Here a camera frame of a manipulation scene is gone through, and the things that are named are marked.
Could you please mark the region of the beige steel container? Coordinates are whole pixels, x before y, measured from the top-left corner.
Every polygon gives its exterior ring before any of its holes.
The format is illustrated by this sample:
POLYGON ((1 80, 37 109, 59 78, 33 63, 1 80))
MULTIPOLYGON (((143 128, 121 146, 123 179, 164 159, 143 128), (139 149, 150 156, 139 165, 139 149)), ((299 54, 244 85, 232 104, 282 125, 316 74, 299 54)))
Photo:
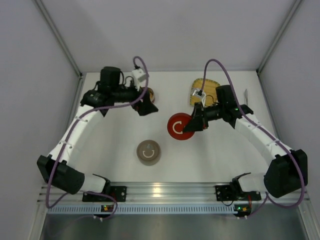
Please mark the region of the beige steel container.
POLYGON ((145 166, 153 166, 159 162, 159 158, 156 159, 139 159, 139 161, 145 166))

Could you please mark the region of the red steel container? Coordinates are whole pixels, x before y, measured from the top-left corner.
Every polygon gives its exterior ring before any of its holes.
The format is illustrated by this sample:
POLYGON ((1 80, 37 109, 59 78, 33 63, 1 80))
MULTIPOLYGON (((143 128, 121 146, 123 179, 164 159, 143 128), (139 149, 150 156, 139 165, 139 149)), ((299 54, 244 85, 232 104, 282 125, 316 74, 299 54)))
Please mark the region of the red steel container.
POLYGON ((149 88, 148 88, 148 92, 149 92, 150 101, 151 101, 152 103, 154 103, 154 102, 155 102, 155 93, 154 93, 154 91, 149 87, 149 88))

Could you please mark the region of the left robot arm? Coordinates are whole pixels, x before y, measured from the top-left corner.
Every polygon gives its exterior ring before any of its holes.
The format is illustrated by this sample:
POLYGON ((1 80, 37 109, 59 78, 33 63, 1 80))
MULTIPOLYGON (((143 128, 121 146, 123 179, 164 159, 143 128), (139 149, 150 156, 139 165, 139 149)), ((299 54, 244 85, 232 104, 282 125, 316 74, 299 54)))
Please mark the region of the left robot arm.
POLYGON ((148 90, 141 86, 142 82, 149 80, 148 70, 136 65, 128 86, 120 83, 123 75, 118 67, 104 67, 94 88, 83 95, 73 121, 56 147, 47 156, 38 158, 37 166, 48 186, 71 195, 78 192, 110 193, 111 183, 106 177, 76 169, 87 138, 111 109, 131 106, 140 116, 158 111, 148 90))

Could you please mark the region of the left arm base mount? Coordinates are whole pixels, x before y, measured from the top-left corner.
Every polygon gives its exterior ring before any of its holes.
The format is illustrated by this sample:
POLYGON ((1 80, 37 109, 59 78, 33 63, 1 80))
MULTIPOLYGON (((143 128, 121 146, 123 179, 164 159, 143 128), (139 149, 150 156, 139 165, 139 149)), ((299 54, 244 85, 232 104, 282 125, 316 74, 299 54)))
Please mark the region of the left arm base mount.
MULTIPOLYGON (((126 186, 107 186, 102 193, 113 198, 116 202, 125 202, 127 197, 127 187, 126 186)), ((112 202, 112 199, 109 199, 102 195, 97 195, 93 193, 84 193, 82 195, 82 202, 85 203, 102 203, 102 202, 112 202)))

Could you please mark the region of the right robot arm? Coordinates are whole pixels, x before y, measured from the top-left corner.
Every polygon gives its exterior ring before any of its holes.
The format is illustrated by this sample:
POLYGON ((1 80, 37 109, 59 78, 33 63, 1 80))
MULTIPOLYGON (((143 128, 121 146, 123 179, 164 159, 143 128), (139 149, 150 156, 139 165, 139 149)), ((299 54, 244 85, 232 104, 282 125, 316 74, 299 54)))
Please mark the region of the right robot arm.
POLYGON ((268 192, 275 198, 292 193, 308 184, 308 157, 301 150, 293 150, 267 131, 254 112, 245 104, 237 105, 230 85, 216 88, 218 102, 204 107, 195 103, 191 119, 183 127, 184 133, 200 132, 210 121, 224 120, 242 134, 264 158, 265 173, 243 173, 232 179, 231 185, 240 194, 268 192))

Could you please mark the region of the aluminium front rail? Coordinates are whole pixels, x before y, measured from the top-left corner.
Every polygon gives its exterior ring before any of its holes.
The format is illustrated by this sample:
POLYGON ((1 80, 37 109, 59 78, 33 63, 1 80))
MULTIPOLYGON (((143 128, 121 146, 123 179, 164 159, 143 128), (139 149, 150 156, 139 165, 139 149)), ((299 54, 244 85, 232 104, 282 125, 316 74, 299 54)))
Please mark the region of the aluminium front rail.
MULTIPOLYGON (((151 203, 151 204, 180 204, 180 203, 217 203, 216 185, 226 185, 227 183, 216 182, 113 182, 111 185, 116 189, 120 186, 126 187, 126 204, 129 203, 151 203)), ((36 202, 45 204, 47 185, 44 184, 36 202)), ((53 204, 63 191, 51 187, 49 195, 49 204, 53 204)), ((279 204, 295 203, 300 197, 301 191, 297 190, 281 198, 270 196, 279 204)), ((83 193, 68 194, 60 204, 79 204, 82 202, 83 193)))

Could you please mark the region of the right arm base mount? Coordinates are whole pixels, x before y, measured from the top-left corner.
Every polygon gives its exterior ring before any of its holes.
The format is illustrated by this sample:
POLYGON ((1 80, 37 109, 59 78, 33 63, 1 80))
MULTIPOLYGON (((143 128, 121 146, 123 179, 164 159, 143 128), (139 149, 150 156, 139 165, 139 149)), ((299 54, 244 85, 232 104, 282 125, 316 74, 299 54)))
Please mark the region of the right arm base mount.
POLYGON ((227 201, 260 201, 261 194, 256 191, 242 192, 233 189, 229 184, 216 185, 215 187, 216 200, 219 202, 227 201))

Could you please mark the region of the metal tongs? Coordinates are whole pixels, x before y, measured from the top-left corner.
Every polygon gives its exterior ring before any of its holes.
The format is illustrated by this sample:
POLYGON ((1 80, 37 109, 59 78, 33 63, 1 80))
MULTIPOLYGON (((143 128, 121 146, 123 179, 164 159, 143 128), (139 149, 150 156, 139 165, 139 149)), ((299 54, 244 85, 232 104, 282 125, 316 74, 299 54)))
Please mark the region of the metal tongs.
POLYGON ((244 104, 246 106, 249 106, 249 92, 247 88, 243 92, 243 97, 244 97, 244 104))

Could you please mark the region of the yellow bamboo tray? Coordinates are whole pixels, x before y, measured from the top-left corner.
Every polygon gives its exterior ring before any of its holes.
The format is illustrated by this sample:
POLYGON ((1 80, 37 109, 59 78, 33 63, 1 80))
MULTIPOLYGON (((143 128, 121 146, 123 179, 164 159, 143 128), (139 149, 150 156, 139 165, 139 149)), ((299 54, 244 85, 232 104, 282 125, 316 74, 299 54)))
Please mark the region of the yellow bamboo tray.
MULTIPOLYGON (((190 98, 189 98, 189 104, 190 106, 194 106, 195 103, 199 102, 200 99, 196 96, 193 95, 195 90, 201 89, 203 84, 203 79, 202 78, 197 78, 196 80, 193 81, 190 89, 190 98)), ((213 104, 218 103, 218 98, 217 98, 217 93, 216 93, 216 88, 219 87, 220 84, 214 80, 211 79, 205 79, 205 84, 203 88, 203 92, 206 94, 205 98, 205 107, 210 107, 213 104)))

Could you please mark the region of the beige lid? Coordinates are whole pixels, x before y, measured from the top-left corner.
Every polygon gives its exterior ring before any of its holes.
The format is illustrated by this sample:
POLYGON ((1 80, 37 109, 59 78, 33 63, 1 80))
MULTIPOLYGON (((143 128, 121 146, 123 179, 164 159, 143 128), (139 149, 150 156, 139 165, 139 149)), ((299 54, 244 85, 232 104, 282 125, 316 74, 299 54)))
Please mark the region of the beige lid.
POLYGON ((138 159, 154 160, 161 158, 160 145, 154 140, 144 140, 139 143, 136 148, 136 155, 138 159))

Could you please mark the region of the left frame post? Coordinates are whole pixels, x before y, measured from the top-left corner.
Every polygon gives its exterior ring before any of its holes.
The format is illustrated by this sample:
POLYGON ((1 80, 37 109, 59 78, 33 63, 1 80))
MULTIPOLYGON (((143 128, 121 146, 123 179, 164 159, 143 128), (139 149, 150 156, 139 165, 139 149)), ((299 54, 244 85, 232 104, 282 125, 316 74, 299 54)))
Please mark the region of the left frame post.
POLYGON ((56 26, 51 14, 49 13, 44 2, 42 0, 33 0, 32 2, 34 3, 35 7, 38 9, 44 22, 47 24, 50 32, 53 34, 53 37, 57 41, 59 48, 62 50, 64 56, 66 57, 68 63, 70 64, 71 68, 73 69, 74 73, 76 74, 76 76, 79 79, 81 79, 83 77, 83 73, 81 72, 80 68, 78 67, 72 53, 70 52, 63 36, 61 35, 58 27, 56 26))

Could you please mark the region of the red lid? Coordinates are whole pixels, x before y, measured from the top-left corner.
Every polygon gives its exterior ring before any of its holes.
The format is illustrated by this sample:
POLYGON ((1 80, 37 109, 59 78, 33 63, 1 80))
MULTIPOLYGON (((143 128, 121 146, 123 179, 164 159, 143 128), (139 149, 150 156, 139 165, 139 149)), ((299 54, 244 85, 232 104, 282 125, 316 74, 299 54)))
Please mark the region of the red lid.
POLYGON ((179 141, 185 141, 193 137, 194 132, 183 132, 184 127, 191 119, 192 117, 189 114, 182 112, 172 115, 167 122, 169 135, 179 141))

